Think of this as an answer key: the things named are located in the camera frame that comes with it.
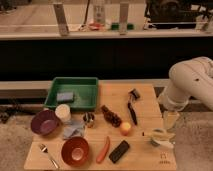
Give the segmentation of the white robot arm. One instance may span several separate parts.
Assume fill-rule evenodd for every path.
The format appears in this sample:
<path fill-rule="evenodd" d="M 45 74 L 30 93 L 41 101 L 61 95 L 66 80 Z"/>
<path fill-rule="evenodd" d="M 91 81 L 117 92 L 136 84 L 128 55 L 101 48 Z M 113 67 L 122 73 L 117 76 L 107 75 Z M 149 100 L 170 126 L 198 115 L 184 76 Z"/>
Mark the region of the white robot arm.
<path fill-rule="evenodd" d="M 166 109 L 164 127 L 171 129 L 182 111 L 194 97 L 213 110 L 213 60 L 196 57 L 174 64 L 169 70 L 169 82 L 158 96 L 158 102 Z"/>

